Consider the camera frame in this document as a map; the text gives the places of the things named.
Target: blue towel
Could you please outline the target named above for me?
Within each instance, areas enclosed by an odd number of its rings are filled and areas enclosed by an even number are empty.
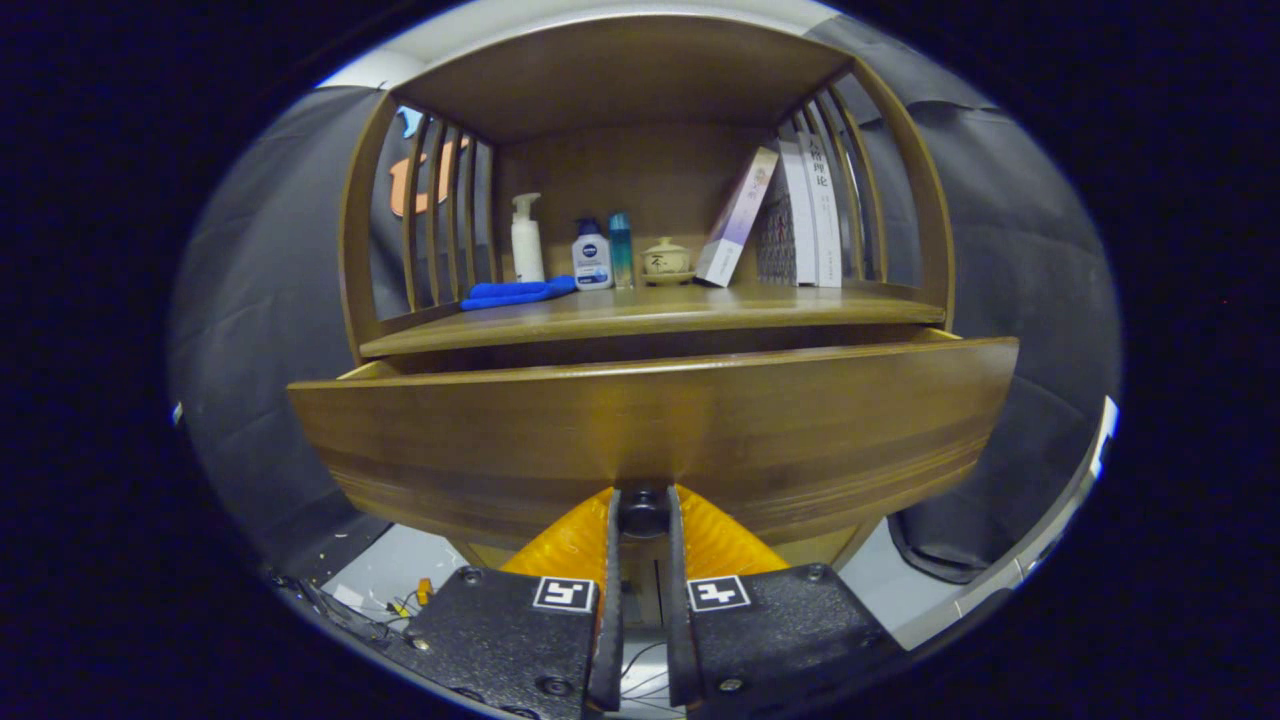
[[[476,283],[471,297],[460,305],[463,310],[483,310],[500,305],[522,305],[568,295],[577,288],[572,275],[561,275],[544,283]]]

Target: white pump bottle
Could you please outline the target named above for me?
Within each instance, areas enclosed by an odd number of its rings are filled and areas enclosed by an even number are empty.
[[[530,218],[534,200],[540,192],[526,192],[511,200],[516,214],[511,218],[511,255],[516,264],[516,282],[545,282],[543,274],[543,245],[538,234],[538,223]]]

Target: wooden shelf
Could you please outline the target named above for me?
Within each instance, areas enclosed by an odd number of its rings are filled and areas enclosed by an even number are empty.
[[[796,325],[943,323],[916,288],[882,283],[639,287],[457,313],[362,343],[365,357],[593,337]]]
[[[772,128],[849,61],[819,42],[721,18],[607,18],[489,45],[392,94],[497,145],[655,123]]]

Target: open drawer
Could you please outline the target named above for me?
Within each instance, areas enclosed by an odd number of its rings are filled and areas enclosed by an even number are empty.
[[[968,474],[1005,402],[1016,338],[803,331],[804,343],[786,329],[598,338],[621,343],[604,363],[571,363],[602,356],[584,341],[387,357],[291,384],[289,397],[356,507],[492,548],[524,546],[609,484],[678,482],[781,546]],[[724,351],[704,352],[713,346]]]

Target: book spine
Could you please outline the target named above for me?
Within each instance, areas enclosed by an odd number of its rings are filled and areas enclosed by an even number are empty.
[[[813,201],[805,178],[805,154],[799,142],[778,141],[782,174],[786,179],[787,202],[791,206],[791,241],[794,245],[794,284],[818,282],[818,247],[813,233]]]
[[[831,186],[831,164],[818,137],[803,131],[797,136],[804,149],[805,177],[813,201],[817,284],[840,287],[840,211],[836,208],[836,191]]]

